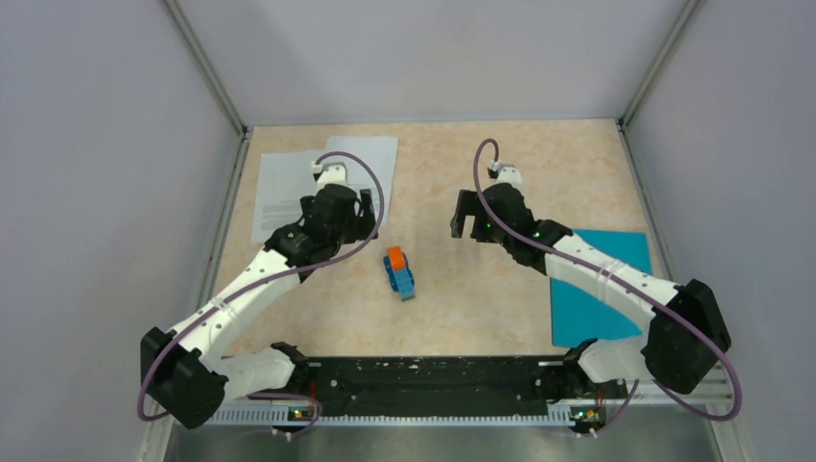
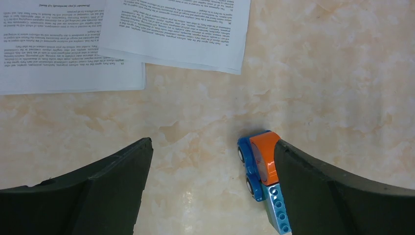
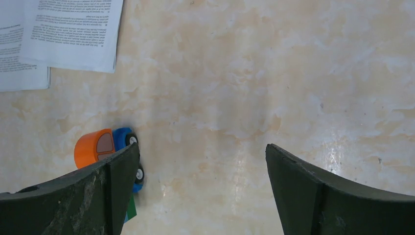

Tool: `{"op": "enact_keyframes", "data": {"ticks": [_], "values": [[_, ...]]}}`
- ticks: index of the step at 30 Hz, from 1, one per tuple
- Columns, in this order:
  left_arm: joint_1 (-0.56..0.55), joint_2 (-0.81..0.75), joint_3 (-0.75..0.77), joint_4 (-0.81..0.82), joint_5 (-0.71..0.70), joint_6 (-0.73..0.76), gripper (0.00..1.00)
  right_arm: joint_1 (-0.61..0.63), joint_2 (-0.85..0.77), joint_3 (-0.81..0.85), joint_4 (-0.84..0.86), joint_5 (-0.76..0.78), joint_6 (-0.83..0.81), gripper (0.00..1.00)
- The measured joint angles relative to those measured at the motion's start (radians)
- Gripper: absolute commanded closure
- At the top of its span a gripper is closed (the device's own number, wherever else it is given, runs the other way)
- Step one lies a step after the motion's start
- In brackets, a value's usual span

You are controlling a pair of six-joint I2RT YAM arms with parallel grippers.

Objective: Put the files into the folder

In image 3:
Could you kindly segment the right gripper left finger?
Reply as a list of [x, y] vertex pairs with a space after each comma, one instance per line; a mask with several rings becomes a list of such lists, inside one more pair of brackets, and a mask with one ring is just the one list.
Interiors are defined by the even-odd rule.
[[0, 195], [3, 235], [118, 235], [139, 164], [134, 143], [53, 180]]

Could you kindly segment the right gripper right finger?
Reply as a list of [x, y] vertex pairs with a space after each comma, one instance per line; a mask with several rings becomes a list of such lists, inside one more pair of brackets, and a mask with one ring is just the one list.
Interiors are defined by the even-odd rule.
[[415, 198], [372, 188], [310, 164], [275, 144], [266, 163], [286, 235], [412, 235]]

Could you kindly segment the printed paper sheet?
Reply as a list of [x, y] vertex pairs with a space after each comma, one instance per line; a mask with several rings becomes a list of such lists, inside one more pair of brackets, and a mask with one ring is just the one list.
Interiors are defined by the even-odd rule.
[[50, 86], [50, 69], [19, 62], [23, 38], [23, 0], [0, 2], [0, 91], [42, 90]]
[[114, 73], [122, 0], [26, 0], [20, 62]]

